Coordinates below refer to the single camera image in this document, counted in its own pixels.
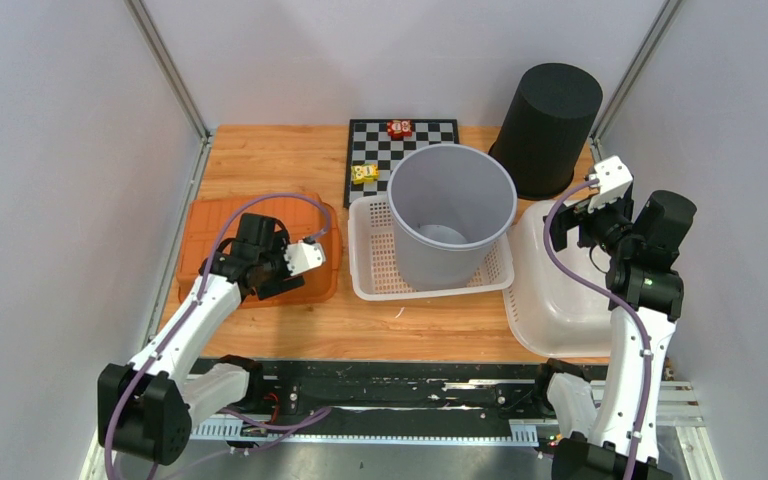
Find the orange plastic tub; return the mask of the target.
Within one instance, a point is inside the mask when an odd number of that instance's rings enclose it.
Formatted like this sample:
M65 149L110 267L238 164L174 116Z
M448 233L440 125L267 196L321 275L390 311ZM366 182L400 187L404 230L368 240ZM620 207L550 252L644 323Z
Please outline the orange plastic tub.
M318 239L325 250L324 264L302 275L305 281L302 287L267 300L249 296L240 305L242 309L321 303L335 294L342 259L342 237L337 225L336 212L330 205L323 205L330 215L330 220L327 222L324 214L315 206L321 202L320 196L316 193L308 193L306 197L311 201L290 198L269 199L250 207L247 211L275 217L282 221L289 231L292 242L298 242L318 232L328 223L330 225L328 232ZM175 273L179 301L184 301L193 288L198 269L207 258L209 248L214 244L220 228L236 209L251 199L250 196L238 196L196 200L191 204Z

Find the white perforated basket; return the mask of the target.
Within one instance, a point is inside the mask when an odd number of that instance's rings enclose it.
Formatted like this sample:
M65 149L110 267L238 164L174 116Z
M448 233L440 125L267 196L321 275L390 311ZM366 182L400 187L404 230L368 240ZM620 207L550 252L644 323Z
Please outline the white perforated basket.
M402 278L395 259L393 217L384 195L353 201L348 210L348 258L355 294L370 302L478 294L510 287L515 269L509 241L497 241L470 282L459 288L418 291Z

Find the black ribbed bin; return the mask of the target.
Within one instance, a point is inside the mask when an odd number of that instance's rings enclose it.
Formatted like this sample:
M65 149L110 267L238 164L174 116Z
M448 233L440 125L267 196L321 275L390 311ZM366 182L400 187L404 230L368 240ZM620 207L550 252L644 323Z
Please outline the black ribbed bin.
M570 185L602 101L599 82L574 65L543 63L522 75L488 151L519 197L549 199Z

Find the large white plastic tub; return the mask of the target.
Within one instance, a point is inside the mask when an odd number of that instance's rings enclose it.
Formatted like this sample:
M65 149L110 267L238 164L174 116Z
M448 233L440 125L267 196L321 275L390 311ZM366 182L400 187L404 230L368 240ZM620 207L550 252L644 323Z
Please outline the large white plastic tub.
M532 204L508 232L514 269L504 291L509 328L523 347L544 357L607 357L607 298L570 279L546 253L542 232L552 205L549 200Z

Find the grey bin black liner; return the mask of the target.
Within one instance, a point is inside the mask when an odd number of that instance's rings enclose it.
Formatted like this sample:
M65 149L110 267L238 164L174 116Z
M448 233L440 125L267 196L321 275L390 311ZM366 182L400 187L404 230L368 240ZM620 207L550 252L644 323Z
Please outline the grey bin black liner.
M418 291L466 286L517 211L505 168L460 144L408 154L392 171L386 196L396 266Z

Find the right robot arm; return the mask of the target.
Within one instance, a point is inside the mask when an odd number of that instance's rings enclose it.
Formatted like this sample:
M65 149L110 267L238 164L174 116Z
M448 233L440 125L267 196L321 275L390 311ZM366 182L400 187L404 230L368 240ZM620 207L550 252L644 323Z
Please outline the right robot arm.
M682 195L653 192L636 220L623 196L598 209L582 200L558 200L544 218L543 242L550 261L565 275L606 296L611 312L610 363L601 401L571 364L552 359L531 390L531 403L556 417L562 439L553 453L554 479L670 479L659 465L656 419L667 349L684 299L684 282L673 265L688 234L696 205ZM584 247L599 247L610 267L598 285L557 257L577 227Z

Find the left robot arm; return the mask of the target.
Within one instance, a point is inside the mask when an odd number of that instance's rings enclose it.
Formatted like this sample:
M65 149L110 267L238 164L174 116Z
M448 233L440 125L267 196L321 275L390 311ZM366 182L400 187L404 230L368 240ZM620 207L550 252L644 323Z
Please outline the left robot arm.
M294 242L274 217L244 213L233 236L222 234L203 262L187 300L126 364L108 364L97 381L98 441L114 453L168 466L194 427L233 404L243 413L266 400L262 369L226 356L207 373L189 374L218 327L249 296L265 300L297 289L326 254L316 236Z

